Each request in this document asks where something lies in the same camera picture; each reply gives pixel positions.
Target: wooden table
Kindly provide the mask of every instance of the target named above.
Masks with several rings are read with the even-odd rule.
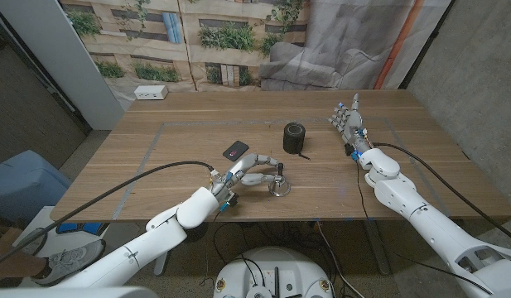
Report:
[[[286,197],[268,193],[268,184],[246,187],[235,208],[217,221],[364,219],[357,187],[357,168],[345,156],[340,134],[326,121],[339,102],[350,105],[355,91],[294,91],[253,93],[168,94],[162,101],[136,101],[94,154],[54,208],[58,219],[93,197],[155,166],[174,161],[205,161],[224,173],[232,164],[222,152],[233,142],[247,143],[248,153],[272,156],[285,165],[292,183]],[[493,218],[511,216],[511,206],[484,174],[405,90],[365,90],[360,93],[364,126],[373,142],[407,148]],[[306,128],[303,154],[282,149],[285,125],[292,120]],[[419,193],[456,219],[479,215],[455,197],[424,167],[400,151],[383,147]],[[267,171],[258,166],[251,172]],[[381,205],[364,181],[365,207],[375,219],[401,219]],[[190,197],[209,181],[202,166],[178,166],[139,180],[82,213],[74,221],[147,220]]]

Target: white wall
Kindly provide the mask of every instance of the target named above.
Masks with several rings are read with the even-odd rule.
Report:
[[[93,129],[113,129],[124,110],[56,0],[0,0],[0,12]]]

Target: white robotic arm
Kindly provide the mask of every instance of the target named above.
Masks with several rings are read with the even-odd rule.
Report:
[[[264,175],[258,183],[269,180],[272,183],[290,185],[282,176],[282,163],[258,154],[248,154],[237,161],[225,175],[211,172],[211,184],[200,187],[188,200],[172,207],[151,219],[147,231],[131,242],[111,252],[82,272],[61,282],[56,287],[85,288],[121,286],[141,268],[167,253],[183,242],[187,235],[184,229],[202,224],[222,204],[223,211],[233,207],[239,197],[230,189],[244,177],[244,173],[256,165],[268,164],[278,169],[277,175]],[[261,174],[249,174],[254,178]]]
[[[413,182],[400,173],[399,164],[369,142],[358,100],[356,94],[350,113],[340,104],[329,122],[342,134],[347,155],[369,170],[365,180],[374,188],[378,201],[407,219],[453,273],[489,293],[511,290],[511,249],[473,238],[422,198]],[[469,297],[489,296],[468,281],[457,281]]]

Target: small metal object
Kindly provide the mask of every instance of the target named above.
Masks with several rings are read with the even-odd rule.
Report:
[[[328,291],[330,290],[330,283],[327,280],[320,281],[320,288],[323,291]]]
[[[216,282],[216,290],[221,292],[225,288],[225,280],[220,279]]]
[[[278,176],[268,184],[268,191],[275,196],[288,195],[290,189],[290,183],[288,183],[284,176]]]

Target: black wire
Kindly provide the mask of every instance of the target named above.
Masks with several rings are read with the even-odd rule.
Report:
[[[305,238],[309,238],[310,236],[317,236],[319,237],[320,239],[318,239],[318,241],[313,241],[314,243],[316,243],[317,246],[323,248],[323,252],[321,252],[321,256],[323,256],[324,258],[324,261],[329,264],[328,265],[328,268],[329,268],[329,279],[330,281],[332,281],[332,283],[334,284],[336,282],[336,277],[338,276],[338,268],[336,266],[339,266],[340,268],[342,268],[342,271],[343,271],[343,266],[341,265],[341,262],[340,262],[340,259],[336,256],[335,254],[335,258],[336,258],[336,262],[337,264],[334,264],[330,259],[332,258],[332,255],[330,254],[331,250],[330,248],[328,248],[326,246],[326,243],[325,243],[325,240],[323,240],[323,238],[321,237],[320,234],[318,233],[308,233]],[[328,255],[328,258],[329,258],[329,261],[327,261],[327,259],[325,258],[325,254]]]
[[[261,227],[260,223],[257,223],[256,226],[259,229],[259,231],[261,231],[261,233],[264,235],[264,237],[266,237],[270,242],[273,241],[273,239],[270,236],[268,236],[268,234],[266,234],[266,232],[264,232],[263,227]]]
[[[340,298],[354,298],[353,296],[349,295],[349,294],[345,294],[345,287],[346,287],[346,284],[344,283],[344,285],[341,287],[340,289]]]
[[[421,158],[419,158],[419,156],[416,156],[415,154],[411,153],[410,151],[404,149],[404,148],[401,148],[397,145],[393,145],[393,144],[388,144],[388,143],[381,143],[381,142],[374,142],[373,143],[374,146],[376,147],[380,147],[380,146],[386,146],[386,147],[391,147],[391,148],[395,148],[399,151],[402,151],[406,154],[408,154],[409,156],[411,156],[413,159],[415,159],[416,161],[419,161],[423,166],[425,166],[437,179],[439,179],[439,181],[444,184],[449,190],[451,190],[455,195],[457,195],[461,200],[463,200],[466,204],[468,204],[474,211],[476,211],[479,215],[481,215],[481,217],[483,217],[485,220],[487,220],[488,222],[490,222],[492,225],[494,225],[497,229],[499,229],[500,231],[504,232],[506,235],[508,235],[510,238],[511,238],[511,232],[509,232],[506,228],[502,227],[499,223],[497,223],[494,219],[492,219],[490,216],[488,216],[487,214],[485,214],[485,212],[481,211],[478,207],[476,207],[474,204],[472,204],[472,202],[470,202],[464,195],[462,195],[459,191],[457,191],[454,187],[452,187],[448,182],[446,182],[443,177],[441,177],[439,174],[437,174],[436,171],[434,171],[434,169],[432,169],[424,160],[422,160]]]
[[[356,175],[356,183],[358,185],[358,190],[360,192],[360,197],[362,197],[362,208],[364,209],[365,218],[367,219],[367,224],[371,224],[369,222],[368,212],[366,211],[365,206],[364,206],[364,195],[362,194],[362,189],[360,188],[360,168],[359,168],[358,162],[356,162],[356,173],[357,173],[357,175]],[[375,232],[373,232],[372,234],[377,238],[377,240],[380,242],[380,244],[382,244],[382,246],[388,252],[394,254],[395,256],[403,258],[404,260],[407,260],[409,262],[414,262],[414,263],[416,263],[418,265],[421,265],[421,266],[424,266],[426,268],[430,268],[430,269],[433,269],[433,270],[436,270],[436,271],[439,271],[439,272],[443,272],[443,273],[448,274],[450,276],[457,277],[457,278],[459,278],[461,280],[467,281],[467,282],[469,282],[469,283],[479,287],[482,291],[485,291],[485,293],[487,293],[489,295],[493,295],[493,293],[491,291],[485,289],[483,286],[479,285],[477,282],[474,282],[474,281],[472,281],[472,280],[470,280],[468,278],[465,278],[463,276],[459,276],[459,275],[457,275],[455,273],[448,272],[446,270],[443,270],[443,269],[440,269],[440,268],[437,268],[437,267],[434,267],[434,266],[427,265],[427,264],[419,262],[419,261],[415,261],[415,260],[413,260],[413,259],[411,259],[409,257],[404,257],[403,255],[399,254],[398,252],[394,252],[394,250],[392,250],[390,247],[388,247],[388,245],[386,243],[384,243],[384,241],[382,241],[382,239]]]
[[[222,213],[222,211],[219,211],[216,215],[215,215],[215,218],[213,219],[212,223],[214,223],[216,221],[216,218],[219,217],[219,215]],[[200,281],[200,284],[198,284],[199,286],[205,286],[205,282],[208,281],[208,280],[211,280],[211,283],[213,286],[215,286],[215,280],[213,279],[213,277],[207,277],[207,274],[209,273],[209,255],[207,254],[207,234],[205,235],[205,262],[206,262],[206,273],[205,273],[205,276],[204,278]]]
[[[238,260],[242,260],[242,258],[235,258],[235,259],[231,260],[231,262],[232,261],[238,261]],[[250,259],[248,259],[246,257],[244,258],[244,260],[246,260],[248,262],[251,262],[251,263],[253,263],[253,265],[257,266],[257,269],[258,269],[259,273],[261,273],[261,276],[263,277],[263,286],[266,286],[266,282],[264,282],[263,270],[261,270],[261,267],[259,267],[256,262],[254,262],[253,260],[250,260]]]
[[[181,166],[181,165],[199,165],[199,166],[207,167],[209,169],[209,171],[213,171],[214,170],[214,168],[212,166],[210,166],[210,165],[208,165],[208,164],[206,164],[204,162],[201,162],[201,161],[179,161],[179,162],[173,162],[173,163],[166,164],[166,165],[163,165],[163,166],[155,167],[155,168],[153,168],[153,169],[151,169],[149,171],[146,171],[146,172],[144,172],[144,173],[142,173],[140,175],[137,175],[137,176],[133,177],[132,179],[124,181],[120,185],[117,185],[117,186],[113,187],[111,190],[106,191],[105,193],[101,194],[100,196],[96,197],[95,199],[92,199],[88,203],[83,204],[79,208],[69,212],[67,215],[64,215],[61,219],[58,219],[54,223],[52,223],[52,224],[48,225],[47,227],[43,228],[40,232],[32,235],[26,241],[19,243],[17,246],[15,246],[9,252],[5,253],[4,255],[2,255],[0,257],[0,264],[3,261],[5,261],[6,259],[8,259],[14,253],[19,252],[20,250],[22,250],[22,248],[24,248],[25,246],[30,244],[32,241],[38,239],[41,235],[51,231],[53,228],[55,228],[59,224],[64,223],[67,219],[72,218],[73,216],[77,215],[79,212],[81,212],[84,209],[88,208],[92,204],[95,204],[95,203],[99,202],[100,200],[104,199],[105,197],[107,197],[107,196],[111,195],[112,193],[116,192],[117,190],[122,189],[124,186],[129,185],[130,183],[132,183],[132,182],[134,182],[136,180],[139,180],[139,179],[143,178],[146,175],[150,175],[151,173],[153,173],[155,171],[163,170],[163,169],[166,169],[168,167]]]
[[[283,238],[279,237],[279,235],[275,235],[273,233],[273,231],[268,227],[268,223],[264,223],[264,226],[268,229],[268,232],[270,233],[270,235],[272,235],[272,237],[274,239],[277,239],[278,243],[282,243],[283,242]]]
[[[220,260],[222,260],[222,262],[224,264],[227,264],[227,262],[225,261],[224,259],[224,256],[222,256],[222,253],[220,253],[220,250],[218,248],[218,246],[216,245],[216,234],[225,226],[229,225],[229,224],[236,224],[240,227],[240,229],[242,230],[242,235],[243,235],[243,238],[244,238],[244,243],[246,244],[246,248],[249,249],[249,245],[248,245],[248,241],[246,240],[246,235],[244,234],[244,228],[240,225],[240,223],[234,223],[234,222],[229,222],[229,223],[224,223],[222,224],[221,226],[219,226],[216,230],[215,230],[215,234],[213,234],[213,247],[215,247],[215,251],[216,253],[219,255],[220,257]]]
[[[318,233],[312,232],[312,233],[308,233],[307,235],[303,236],[298,227],[290,227],[288,232],[290,233],[290,238],[292,239],[292,241],[299,247],[315,249],[317,252],[320,253],[320,255],[323,257],[324,263],[326,264],[325,268],[328,269],[327,271],[329,272],[329,279],[334,284],[335,280],[336,280],[336,276],[337,276],[336,269],[334,270],[334,275],[333,275],[333,265],[335,266],[335,264],[333,262],[327,261],[326,255],[328,255],[329,260],[330,260],[331,256],[330,256],[330,252],[328,251],[328,249],[325,245],[325,241],[321,238],[321,235]],[[310,240],[309,239],[310,236],[317,236],[320,238],[317,241]]]
[[[248,266],[248,262],[246,262],[246,259],[244,259],[244,255],[243,255],[242,253],[240,254],[240,257],[241,257],[241,258],[242,258],[242,260],[244,261],[244,264],[246,264],[246,267],[248,268],[249,273],[251,273],[251,274],[252,274],[252,277],[253,277],[253,286],[258,286],[258,285],[257,285],[257,280],[255,279],[255,275],[253,274],[252,268],[250,268],[250,267]]]
[[[263,286],[266,286],[266,282],[264,282],[264,274],[263,274],[263,271],[261,270],[261,267],[259,267],[256,262],[254,262],[250,259],[244,258],[244,261],[252,262],[255,266],[257,266],[257,269],[261,273],[261,277],[263,279]]]

